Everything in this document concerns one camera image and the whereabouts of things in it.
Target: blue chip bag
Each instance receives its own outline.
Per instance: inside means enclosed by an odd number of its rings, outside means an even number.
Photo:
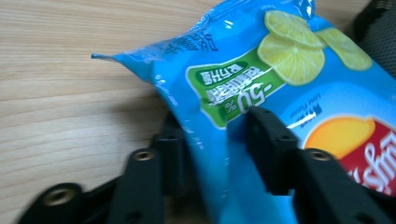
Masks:
[[[213,223],[295,223],[266,192],[244,114],[275,112],[300,147],[330,151],[353,180],[396,195],[396,83],[312,0],[227,0],[186,34],[114,56],[151,83],[181,124]]]

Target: lime illustration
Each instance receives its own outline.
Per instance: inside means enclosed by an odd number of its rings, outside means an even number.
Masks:
[[[260,43],[259,58],[271,65],[287,83],[300,86],[318,76],[325,63],[322,49],[305,48],[269,34]]]
[[[265,26],[271,34],[309,48],[323,48],[320,39],[309,29],[303,18],[271,10],[265,13]]]
[[[373,65],[370,56],[357,46],[349,37],[335,28],[316,32],[335,51],[343,64],[355,71],[364,71]]]

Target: wooden table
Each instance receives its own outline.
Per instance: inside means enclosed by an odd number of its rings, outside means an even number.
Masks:
[[[219,0],[0,0],[0,222],[41,190],[92,189],[146,147],[166,109],[149,84],[92,60],[181,34]],[[368,0],[318,0],[345,28]]]

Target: plastic packaging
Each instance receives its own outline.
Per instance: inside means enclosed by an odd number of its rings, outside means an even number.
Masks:
[[[296,222],[291,197],[267,193],[246,152],[250,105],[357,182],[396,194],[396,82],[314,10],[312,0],[228,0],[184,35],[92,55],[151,83],[176,115],[213,223]]]

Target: lay's logo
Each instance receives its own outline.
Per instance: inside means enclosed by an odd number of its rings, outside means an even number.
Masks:
[[[304,148],[334,155],[357,183],[396,196],[396,132],[375,120],[329,119],[309,134]]]

